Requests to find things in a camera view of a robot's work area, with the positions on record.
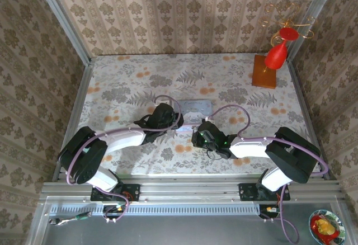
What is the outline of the light blue cartoon tin box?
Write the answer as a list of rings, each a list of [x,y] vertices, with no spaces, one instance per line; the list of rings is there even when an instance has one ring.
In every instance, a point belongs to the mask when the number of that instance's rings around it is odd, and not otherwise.
[[[183,125],[176,130],[179,133],[192,131],[213,113],[210,100],[180,100],[178,104],[183,115]]]

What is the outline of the black base plate left arm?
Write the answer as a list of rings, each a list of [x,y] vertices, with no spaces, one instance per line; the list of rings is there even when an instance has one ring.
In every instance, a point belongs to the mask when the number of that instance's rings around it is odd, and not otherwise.
[[[130,202],[139,201],[140,185],[139,184],[122,184],[117,185],[112,191],[112,194],[120,194],[125,196]],[[100,192],[98,189],[93,188],[91,192],[91,201],[104,201],[104,202],[121,202],[123,198],[112,196]]]

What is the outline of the black base plate right arm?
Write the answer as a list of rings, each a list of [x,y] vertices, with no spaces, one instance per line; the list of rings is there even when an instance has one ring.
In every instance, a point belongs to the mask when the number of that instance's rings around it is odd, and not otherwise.
[[[291,199],[289,188],[283,186],[276,191],[270,191],[262,185],[256,183],[240,183],[238,185],[239,197],[241,201],[277,201],[283,193],[283,200],[288,201]]]

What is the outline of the floral tablecloth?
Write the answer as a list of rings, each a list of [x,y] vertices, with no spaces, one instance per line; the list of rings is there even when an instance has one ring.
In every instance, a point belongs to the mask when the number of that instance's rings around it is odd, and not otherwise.
[[[180,54],[102,56],[95,60],[80,126],[125,128],[154,110],[153,99],[210,100],[215,125],[226,134],[273,136],[282,126],[310,139],[287,66],[276,88],[252,85],[255,56]],[[220,159],[195,148],[192,132],[169,131],[154,143],[104,156],[101,165],[119,174],[261,173],[268,158]]]

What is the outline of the orange wooden block base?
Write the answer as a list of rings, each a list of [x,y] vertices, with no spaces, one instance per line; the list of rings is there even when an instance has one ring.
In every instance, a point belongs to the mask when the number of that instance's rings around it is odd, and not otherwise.
[[[267,68],[264,64],[264,55],[255,55],[253,74],[252,74],[252,85],[263,88],[276,88],[276,70]]]

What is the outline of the grey metal shelf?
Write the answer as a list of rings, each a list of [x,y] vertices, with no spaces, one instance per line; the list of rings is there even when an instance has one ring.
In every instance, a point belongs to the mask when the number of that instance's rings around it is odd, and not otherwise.
[[[282,209],[267,212],[260,206],[259,215],[144,215],[119,217],[110,214],[93,215],[85,220],[50,225],[52,218],[70,218],[75,215],[51,216],[53,205],[87,205],[67,201],[48,201],[41,205],[32,222],[25,245],[319,245],[309,231],[308,219],[316,210],[335,213],[346,229],[344,245],[358,245],[358,233],[338,203],[285,203]]]

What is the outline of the red plastic goblet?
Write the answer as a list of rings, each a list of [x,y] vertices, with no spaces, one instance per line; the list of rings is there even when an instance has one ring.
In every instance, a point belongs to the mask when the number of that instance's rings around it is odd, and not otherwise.
[[[268,69],[278,70],[282,67],[288,55],[286,43],[298,39],[298,32],[291,27],[283,27],[279,31],[282,42],[275,45],[267,54],[264,64]]]

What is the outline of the red food in bowl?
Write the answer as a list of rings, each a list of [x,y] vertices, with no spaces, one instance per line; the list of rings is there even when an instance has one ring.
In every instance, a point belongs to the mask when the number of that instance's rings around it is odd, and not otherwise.
[[[321,235],[318,232],[317,226],[315,225],[315,221],[318,219],[327,219],[326,217],[323,217],[321,215],[315,215],[314,217],[312,217],[311,221],[310,221],[310,228],[313,231],[313,233],[318,237],[318,239],[324,244],[324,245],[329,245],[329,243],[334,240],[335,238],[338,238],[338,236],[340,235],[340,231],[336,229],[335,233],[333,235]]]

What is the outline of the yellow food in bowl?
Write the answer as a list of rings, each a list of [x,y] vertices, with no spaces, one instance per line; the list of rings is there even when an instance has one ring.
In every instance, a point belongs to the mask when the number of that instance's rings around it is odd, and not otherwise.
[[[318,219],[315,221],[315,225],[321,235],[333,235],[336,231],[336,228],[327,219]]]

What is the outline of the floral bowl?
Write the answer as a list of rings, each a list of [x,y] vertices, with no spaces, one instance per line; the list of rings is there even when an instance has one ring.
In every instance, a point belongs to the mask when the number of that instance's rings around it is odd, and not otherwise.
[[[310,231],[312,237],[314,238],[314,240],[319,245],[324,245],[310,228],[310,221],[311,221],[312,217],[314,217],[315,215],[321,215],[323,217],[326,217],[331,222],[331,224],[333,224],[335,226],[335,228],[340,231],[340,235],[338,236],[338,238],[335,238],[334,240],[332,240],[329,243],[329,245],[344,245],[345,240],[346,240],[346,229],[345,229],[345,226],[344,226],[342,220],[335,213],[333,213],[329,210],[325,210],[325,209],[314,211],[308,219],[309,231]]]

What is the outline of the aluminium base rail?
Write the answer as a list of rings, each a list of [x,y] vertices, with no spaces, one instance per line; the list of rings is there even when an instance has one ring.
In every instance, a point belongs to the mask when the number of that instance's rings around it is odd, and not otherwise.
[[[133,175],[123,177],[123,183],[140,186],[141,204],[229,204],[240,201],[240,183],[255,183],[258,175],[200,174],[200,175]],[[64,179],[46,182],[40,202],[74,201],[88,203],[91,185],[68,185]],[[330,203],[343,200],[344,193],[336,180],[311,178],[306,184],[289,185],[290,203]]]

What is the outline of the aluminium side rail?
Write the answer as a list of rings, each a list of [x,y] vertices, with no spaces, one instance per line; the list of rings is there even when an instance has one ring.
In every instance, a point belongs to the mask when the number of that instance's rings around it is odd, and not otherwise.
[[[311,120],[311,112],[308,104],[308,100],[306,99],[302,83],[300,81],[300,78],[296,72],[296,69],[291,61],[287,61],[288,69],[291,75],[292,82],[295,87],[296,95],[298,97],[298,101],[300,103],[300,108],[302,110],[303,118],[305,121],[305,124],[307,126],[307,132],[311,139],[311,142],[320,149],[321,151],[321,159],[325,162],[326,167],[319,163],[321,171],[326,171],[324,174],[321,174],[321,176],[325,180],[336,180],[335,176],[333,175],[332,171],[329,169],[328,160],[326,157],[326,154],[324,152],[324,149],[321,146],[321,143],[319,139],[317,138],[317,135],[315,133],[315,128]]]
[[[89,83],[92,78],[93,73],[93,65],[94,61],[90,61],[88,66],[85,67],[83,76],[81,79],[81,83],[79,85],[79,89],[76,95],[76,100],[73,105],[72,113],[69,119],[69,123],[67,126],[67,130],[64,136],[63,144],[61,149],[65,148],[65,146],[68,144],[68,142],[71,140],[71,138],[75,135],[77,132],[77,127],[79,125],[79,121],[81,118],[81,113],[83,109],[83,104],[86,99],[87,90],[89,88]]]

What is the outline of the aluminium frame post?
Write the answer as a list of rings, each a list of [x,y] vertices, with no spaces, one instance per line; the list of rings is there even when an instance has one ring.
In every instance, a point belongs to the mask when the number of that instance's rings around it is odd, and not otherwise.
[[[83,64],[87,67],[91,62],[91,56],[87,52],[79,34],[76,32],[73,23],[71,22],[69,16],[67,15],[64,6],[61,4],[60,0],[46,0],[50,9],[56,16],[61,27],[63,28],[66,36],[72,43],[74,49],[76,50],[79,58]]]
[[[311,30],[314,24],[318,23],[318,16],[321,13],[324,5],[326,4],[327,0],[312,0],[311,4],[309,5],[308,9],[305,12],[305,15],[302,21],[308,20],[308,18],[313,18],[313,22],[308,26],[308,30]],[[299,37],[297,41],[290,44],[288,48],[288,58],[287,61],[292,62],[295,58],[296,54],[298,53],[300,47],[302,46],[305,38]]]

